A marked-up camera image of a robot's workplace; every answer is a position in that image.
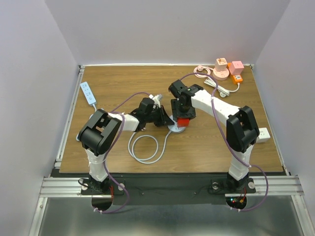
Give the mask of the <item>red cube adapter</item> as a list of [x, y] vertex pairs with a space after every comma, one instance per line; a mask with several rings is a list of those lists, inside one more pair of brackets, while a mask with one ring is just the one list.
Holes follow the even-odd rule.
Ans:
[[189, 118], [177, 118], [177, 126], [182, 127], [188, 127], [189, 126], [190, 119]]

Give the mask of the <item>white cube adapter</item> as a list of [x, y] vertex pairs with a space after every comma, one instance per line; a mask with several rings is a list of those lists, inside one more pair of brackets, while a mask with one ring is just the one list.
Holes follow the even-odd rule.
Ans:
[[264, 143], [271, 138], [269, 131], [266, 127], [259, 128], [259, 136], [256, 139], [257, 143]]

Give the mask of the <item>grey round socket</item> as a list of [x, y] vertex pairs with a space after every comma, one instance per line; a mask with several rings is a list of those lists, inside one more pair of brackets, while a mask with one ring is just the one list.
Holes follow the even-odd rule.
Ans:
[[176, 124], [168, 125], [167, 127], [173, 133], [182, 133], [186, 129], [186, 127], [178, 127]]

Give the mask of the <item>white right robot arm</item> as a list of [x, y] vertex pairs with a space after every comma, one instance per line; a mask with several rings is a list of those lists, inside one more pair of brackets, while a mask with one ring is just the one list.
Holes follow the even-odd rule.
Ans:
[[172, 118], [178, 127], [187, 127], [189, 121], [196, 117], [196, 109], [213, 116], [223, 140], [232, 153], [231, 165], [226, 180], [227, 188], [237, 192], [244, 187], [244, 178], [249, 173], [250, 155], [259, 128], [253, 110], [244, 106], [228, 104], [199, 85], [187, 87], [181, 80], [173, 82], [169, 92], [175, 97], [171, 100]]

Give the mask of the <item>light blue power strip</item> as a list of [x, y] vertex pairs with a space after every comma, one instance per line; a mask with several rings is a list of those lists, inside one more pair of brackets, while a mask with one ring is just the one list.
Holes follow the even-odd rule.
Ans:
[[90, 106], [96, 105], [96, 99], [95, 99], [95, 96], [94, 96], [89, 84], [87, 82], [82, 82], [80, 84], [80, 88], [84, 94], [84, 97], [85, 97], [87, 103]]

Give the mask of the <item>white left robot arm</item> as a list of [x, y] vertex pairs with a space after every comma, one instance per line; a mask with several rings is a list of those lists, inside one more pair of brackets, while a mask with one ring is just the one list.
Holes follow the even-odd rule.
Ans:
[[108, 113], [98, 109], [90, 117], [78, 134], [89, 161], [89, 182], [85, 187], [103, 194], [109, 190], [108, 174], [104, 168], [106, 155], [119, 139], [123, 131], [138, 132], [147, 123], [156, 127], [174, 125], [175, 121], [166, 113], [160, 101], [162, 95], [149, 95], [140, 102], [138, 108], [127, 114]]

